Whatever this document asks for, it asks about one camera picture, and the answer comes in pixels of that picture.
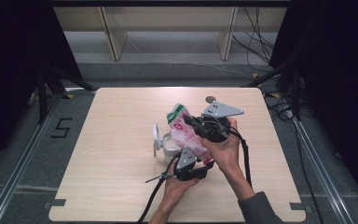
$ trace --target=dark sleeve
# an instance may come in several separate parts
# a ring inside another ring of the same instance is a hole
[[[248,200],[238,200],[246,224],[275,224],[283,221],[275,215],[264,192],[258,192]]]

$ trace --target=light wood surface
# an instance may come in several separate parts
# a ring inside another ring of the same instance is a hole
[[[250,148],[255,191],[266,192],[284,221],[304,220],[304,211],[290,208],[289,203],[300,203],[300,199],[262,94],[253,88],[99,89],[56,195],[66,200],[65,205],[51,207],[50,219],[138,220],[157,184],[157,180],[145,181],[166,167],[162,150],[153,158],[152,125],[158,125],[162,136],[169,131],[166,115],[175,104],[199,116],[209,95],[245,111],[235,119]],[[163,191],[162,186],[145,221],[156,211]],[[232,189],[215,166],[187,192],[169,221],[243,222],[243,216]]]

